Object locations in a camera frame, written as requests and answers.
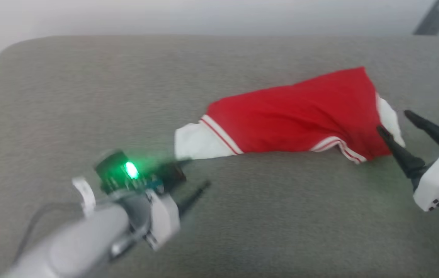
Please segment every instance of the glowing green led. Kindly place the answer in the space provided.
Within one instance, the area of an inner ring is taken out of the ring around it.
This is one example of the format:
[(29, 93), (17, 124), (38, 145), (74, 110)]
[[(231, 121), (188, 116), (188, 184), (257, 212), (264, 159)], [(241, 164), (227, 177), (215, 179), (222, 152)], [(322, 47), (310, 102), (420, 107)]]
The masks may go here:
[(139, 171), (137, 171), (137, 167), (135, 167), (135, 165), (133, 165), (133, 163), (130, 161), (125, 163), (125, 171), (130, 178), (137, 178), (139, 176)]

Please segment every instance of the red and white striped trim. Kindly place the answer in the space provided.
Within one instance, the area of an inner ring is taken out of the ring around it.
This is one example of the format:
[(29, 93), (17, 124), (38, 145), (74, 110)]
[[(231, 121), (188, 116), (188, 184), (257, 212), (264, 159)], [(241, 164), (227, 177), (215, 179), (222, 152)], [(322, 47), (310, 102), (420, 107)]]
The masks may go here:
[(329, 148), (332, 148), (336, 145), (340, 147), (340, 150), (343, 153), (343, 155), (345, 155), (345, 157), (347, 157), (349, 160), (352, 160), (357, 164), (367, 161), (365, 157), (352, 151), (350, 148), (348, 148), (347, 143), (345, 141), (341, 140), (339, 137), (336, 136), (327, 137), (326, 139), (317, 143), (310, 150), (319, 153), (321, 151), (325, 151)]
[(211, 129), (225, 145), (233, 151), (235, 155), (244, 153), (233, 141), (233, 139), (220, 127), (210, 116), (204, 115), (200, 119), (209, 129)]

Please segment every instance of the wire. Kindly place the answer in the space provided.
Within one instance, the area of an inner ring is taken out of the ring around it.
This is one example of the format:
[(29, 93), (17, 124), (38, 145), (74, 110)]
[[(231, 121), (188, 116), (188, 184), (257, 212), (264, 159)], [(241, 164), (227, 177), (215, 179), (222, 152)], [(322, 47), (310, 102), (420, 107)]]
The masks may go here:
[(24, 236), (22, 237), (22, 241), (20, 241), (19, 247), (17, 248), (17, 252), (15, 253), (15, 257), (13, 259), (12, 264), (16, 264), (20, 259), (20, 256), (24, 253), (24, 249), (27, 246), (29, 238), (32, 236), (32, 232), (36, 227), (37, 222), (48, 212), (54, 210), (81, 210), (82, 207), (80, 203), (48, 203), (39, 208), (34, 216), (32, 216), (29, 221), (29, 225), (27, 226), (26, 231), (24, 232)]

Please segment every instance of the white background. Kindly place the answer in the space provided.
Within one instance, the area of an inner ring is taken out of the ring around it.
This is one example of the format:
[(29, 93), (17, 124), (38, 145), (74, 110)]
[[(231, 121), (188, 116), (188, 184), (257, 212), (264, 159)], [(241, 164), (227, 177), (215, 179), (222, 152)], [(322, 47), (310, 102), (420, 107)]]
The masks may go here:
[(52, 35), (409, 35), (433, 0), (0, 0), (0, 51)]

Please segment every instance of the gray tablecloth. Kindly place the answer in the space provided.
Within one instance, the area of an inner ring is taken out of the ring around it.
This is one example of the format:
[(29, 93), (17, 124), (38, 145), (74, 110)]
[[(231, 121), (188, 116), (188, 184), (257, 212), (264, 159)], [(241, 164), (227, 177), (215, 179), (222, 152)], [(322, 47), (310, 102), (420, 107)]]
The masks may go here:
[[(397, 110), (439, 123), (436, 37), (49, 37), (0, 55), (0, 273), (29, 218), (76, 201), (71, 177), (107, 149), (170, 153), (176, 128), (221, 97), (365, 66)], [(410, 151), (439, 148), (400, 115)], [(439, 276), (439, 209), (424, 213), (391, 157), (338, 150), (200, 160), (212, 188), (153, 253), (140, 244), (110, 277)], [(34, 241), (73, 215), (44, 218)]]

